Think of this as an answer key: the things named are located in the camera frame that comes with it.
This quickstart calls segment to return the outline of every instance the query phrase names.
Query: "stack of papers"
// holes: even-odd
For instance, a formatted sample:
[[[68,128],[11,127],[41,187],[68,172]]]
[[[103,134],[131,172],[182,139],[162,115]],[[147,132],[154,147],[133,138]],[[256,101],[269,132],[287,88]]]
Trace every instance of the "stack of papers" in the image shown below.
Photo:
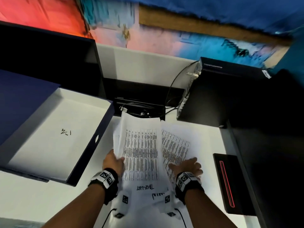
[[[164,200],[165,192],[174,190],[176,179],[168,164],[179,165],[191,158],[185,134],[191,137],[159,118],[137,118],[122,112],[113,134],[113,148],[117,158],[125,158],[120,187],[131,194],[129,210],[157,204]]]

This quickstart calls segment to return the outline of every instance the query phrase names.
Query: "desk surface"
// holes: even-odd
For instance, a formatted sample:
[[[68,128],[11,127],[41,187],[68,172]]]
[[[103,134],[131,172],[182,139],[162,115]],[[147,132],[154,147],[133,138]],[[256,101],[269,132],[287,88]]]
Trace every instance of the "desk surface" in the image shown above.
[[[50,181],[48,183],[26,179],[0,171],[0,217],[20,219],[36,222],[46,222],[59,210],[70,203],[87,187],[89,179],[102,167],[105,155],[113,147],[113,129],[118,124],[120,117],[113,117],[107,130],[105,131],[99,145],[97,146],[88,166],[76,187]],[[203,126],[176,120],[176,111],[172,111],[166,116],[166,121],[188,126],[201,136],[200,156],[197,157],[202,165],[203,187],[208,197],[222,210],[224,204],[219,188],[213,153],[226,153],[222,137],[218,128]],[[104,206],[95,223],[96,228],[100,228],[109,212],[110,204]],[[181,211],[187,227],[192,227],[186,209]],[[260,227],[257,217],[227,214],[231,221],[238,228]],[[184,227],[182,221],[169,218],[165,214],[159,214],[153,207],[141,210],[138,214],[127,215],[124,219],[110,218],[108,224],[113,228],[126,227]]]

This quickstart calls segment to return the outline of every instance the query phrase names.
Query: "wrist tracker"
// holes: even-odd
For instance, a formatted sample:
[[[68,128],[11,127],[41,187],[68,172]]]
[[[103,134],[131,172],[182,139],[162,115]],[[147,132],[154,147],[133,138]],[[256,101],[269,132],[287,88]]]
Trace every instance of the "wrist tracker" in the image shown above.
[[[95,174],[89,183],[88,186],[92,184],[99,184],[104,188],[105,192],[105,201],[104,204],[107,205],[112,201],[118,192],[118,175],[115,170],[111,168],[105,168],[104,170]]]
[[[181,172],[177,175],[175,194],[185,205],[185,195],[187,190],[199,189],[204,192],[198,179],[191,172]]]

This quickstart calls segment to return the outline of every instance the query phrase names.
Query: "hand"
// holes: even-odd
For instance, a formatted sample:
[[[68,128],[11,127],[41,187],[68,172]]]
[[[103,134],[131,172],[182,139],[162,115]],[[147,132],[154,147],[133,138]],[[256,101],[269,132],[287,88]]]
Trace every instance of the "hand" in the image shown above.
[[[124,160],[125,160],[124,157],[117,159],[115,157],[114,150],[111,149],[110,152],[105,157],[105,159],[103,160],[102,169],[104,170],[105,168],[111,168],[115,170],[118,177],[121,177],[124,170],[123,169]]]
[[[203,171],[201,170],[201,164],[199,164],[197,161],[197,158],[191,158],[188,160],[183,161],[180,165],[174,165],[170,163],[168,166],[171,170],[173,170],[173,173],[175,176],[177,176],[181,172],[191,172],[195,176],[199,176],[203,174]]]

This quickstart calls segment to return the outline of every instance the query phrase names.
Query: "white wall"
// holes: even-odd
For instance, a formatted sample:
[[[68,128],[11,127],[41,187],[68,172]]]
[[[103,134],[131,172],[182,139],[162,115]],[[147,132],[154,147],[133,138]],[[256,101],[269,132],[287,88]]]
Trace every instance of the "white wall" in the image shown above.
[[[103,76],[106,78],[170,86],[177,74],[193,60],[136,51],[97,43]],[[195,65],[185,70],[173,87],[185,88]]]

